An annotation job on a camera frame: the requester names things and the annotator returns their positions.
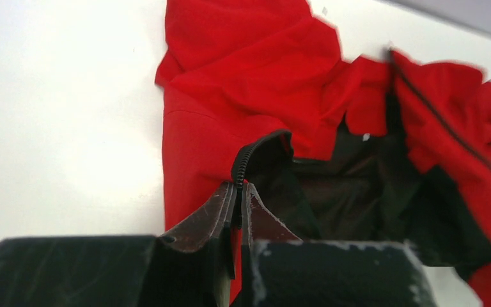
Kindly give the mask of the red zip-up jacket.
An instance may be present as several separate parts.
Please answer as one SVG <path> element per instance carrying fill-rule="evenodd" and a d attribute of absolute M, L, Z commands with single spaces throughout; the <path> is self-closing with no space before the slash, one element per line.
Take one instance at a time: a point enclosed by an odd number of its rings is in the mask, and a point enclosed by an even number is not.
<path fill-rule="evenodd" d="M 253 184 L 302 239 L 409 241 L 491 306 L 491 81 L 459 62 L 343 59 L 306 1 L 168 1 L 166 228 Z"/>

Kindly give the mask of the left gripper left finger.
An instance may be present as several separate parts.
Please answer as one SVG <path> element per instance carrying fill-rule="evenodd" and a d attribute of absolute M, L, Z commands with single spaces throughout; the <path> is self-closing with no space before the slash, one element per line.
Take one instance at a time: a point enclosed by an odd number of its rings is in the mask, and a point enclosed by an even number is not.
<path fill-rule="evenodd" d="M 166 233 L 0 242 L 0 306 L 228 306 L 237 188 Z"/>

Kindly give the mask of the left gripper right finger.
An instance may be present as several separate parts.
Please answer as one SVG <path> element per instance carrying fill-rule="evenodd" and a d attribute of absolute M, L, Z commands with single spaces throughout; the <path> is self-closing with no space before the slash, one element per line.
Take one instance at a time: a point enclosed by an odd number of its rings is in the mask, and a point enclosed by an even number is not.
<path fill-rule="evenodd" d="M 244 306 L 435 306 L 421 262 L 396 242 L 301 240 L 246 184 Z"/>

